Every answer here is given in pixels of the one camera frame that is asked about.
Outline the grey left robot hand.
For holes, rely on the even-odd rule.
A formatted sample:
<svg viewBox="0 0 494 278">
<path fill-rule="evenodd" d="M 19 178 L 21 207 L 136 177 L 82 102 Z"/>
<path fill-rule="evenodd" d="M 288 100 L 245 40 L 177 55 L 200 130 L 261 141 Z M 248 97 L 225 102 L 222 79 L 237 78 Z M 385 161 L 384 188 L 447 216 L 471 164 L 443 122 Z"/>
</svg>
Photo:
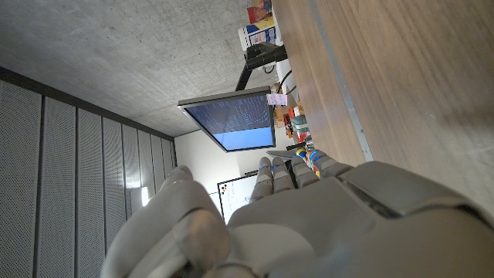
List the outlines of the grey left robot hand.
<svg viewBox="0 0 494 278">
<path fill-rule="evenodd" d="M 391 164 L 262 158 L 224 220 L 185 166 L 120 229 L 104 277 L 491 277 L 493 218 Z"/>
</svg>

